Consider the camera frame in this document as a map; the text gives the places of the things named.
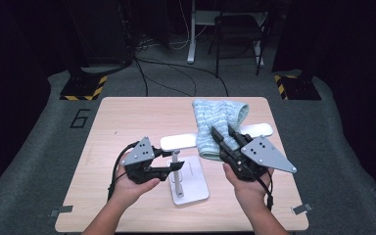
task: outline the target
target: white cloth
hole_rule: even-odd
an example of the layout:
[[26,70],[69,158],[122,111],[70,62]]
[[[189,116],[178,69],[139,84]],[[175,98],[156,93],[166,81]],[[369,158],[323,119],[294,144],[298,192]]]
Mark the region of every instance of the white cloth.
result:
[[239,131],[240,125],[249,113],[249,105],[235,101],[193,101],[195,120],[198,126],[197,147],[200,156],[219,161],[219,146],[212,139],[212,126],[224,137],[224,142],[232,150],[240,146],[228,134],[228,125]]

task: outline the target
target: white stand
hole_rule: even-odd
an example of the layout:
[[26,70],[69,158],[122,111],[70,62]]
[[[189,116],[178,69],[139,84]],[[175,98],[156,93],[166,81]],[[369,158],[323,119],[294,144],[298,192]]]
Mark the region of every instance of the white stand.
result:
[[[171,162],[178,162],[179,151],[174,151]],[[185,162],[182,169],[169,176],[170,192],[176,205],[184,205],[207,199],[210,196],[200,159],[197,156],[180,158]]]

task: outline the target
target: black chair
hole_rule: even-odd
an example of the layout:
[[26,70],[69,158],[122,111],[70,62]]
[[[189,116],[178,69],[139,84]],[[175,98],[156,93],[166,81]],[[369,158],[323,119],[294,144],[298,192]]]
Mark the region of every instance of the black chair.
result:
[[[221,6],[220,14],[214,19],[215,32],[209,53],[213,44],[216,44],[215,75],[218,77],[219,60],[236,58],[238,56],[220,56],[221,44],[245,45],[244,52],[259,43],[258,70],[259,75],[261,56],[266,44],[268,33],[273,23],[275,0],[226,0]],[[253,13],[265,15],[261,24],[252,16]]]

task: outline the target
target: wooden table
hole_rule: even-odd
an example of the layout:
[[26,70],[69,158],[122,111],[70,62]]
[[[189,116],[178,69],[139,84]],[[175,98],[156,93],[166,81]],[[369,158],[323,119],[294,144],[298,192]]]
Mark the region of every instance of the wooden table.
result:
[[[192,101],[196,98],[144,97],[105,98],[99,108],[77,169],[66,195],[64,206],[72,212],[60,213],[59,232],[81,232],[106,204],[108,187],[118,154],[130,143],[148,136],[152,145],[168,135],[197,132]],[[259,97],[207,97],[209,100],[232,100],[249,104],[250,112],[242,125],[269,123],[273,135],[269,140],[284,154],[267,101]],[[181,151],[179,157],[198,156],[198,150]],[[153,166],[165,166],[169,158],[156,158]],[[210,196],[184,206],[173,203],[169,179],[142,195],[121,218],[117,232],[219,232],[252,231],[241,210],[232,185],[225,178],[221,162],[201,159]],[[273,173],[273,214],[289,231],[305,230],[305,213],[292,213],[302,204],[293,174]]]

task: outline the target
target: hand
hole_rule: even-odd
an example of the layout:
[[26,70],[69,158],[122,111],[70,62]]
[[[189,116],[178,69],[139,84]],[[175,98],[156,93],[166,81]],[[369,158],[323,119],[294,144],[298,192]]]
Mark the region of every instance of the hand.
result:
[[[119,164],[117,169],[117,177],[125,172],[124,166]],[[139,197],[152,190],[161,181],[158,178],[151,179],[143,184],[136,184],[127,177],[127,174],[119,178],[115,185],[115,191],[110,200],[116,202],[124,210],[133,205]]]
[[[265,210],[264,196],[266,192],[263,187],[261,187],[260,183],[257,181],[247,182],[240,180],[229,164],[223,164],[222,166],[225,171],[225,177],[234,186],[234,193],[244,213],[249,215],[257,211]],[[262,175],[260,179],[267,187],[270,185],[270,177],[267,173]]]

